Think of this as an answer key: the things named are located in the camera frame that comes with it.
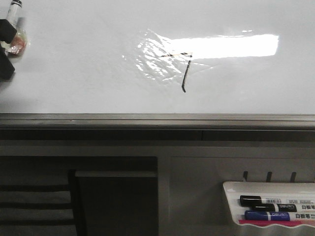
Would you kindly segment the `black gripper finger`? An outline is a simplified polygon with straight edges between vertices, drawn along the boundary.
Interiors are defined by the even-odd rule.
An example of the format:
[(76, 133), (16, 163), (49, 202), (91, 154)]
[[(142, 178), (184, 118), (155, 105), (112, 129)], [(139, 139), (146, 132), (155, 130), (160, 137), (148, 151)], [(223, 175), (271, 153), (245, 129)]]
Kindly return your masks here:
[(15, 68), (11, 63), (5, 49), (0, 47), (0, 78), (10, 80), (15, 72)]
[(10, 24), (7, 19), (0, 20), (0, 40), (10, 44), (14, 39), (17, 30)]

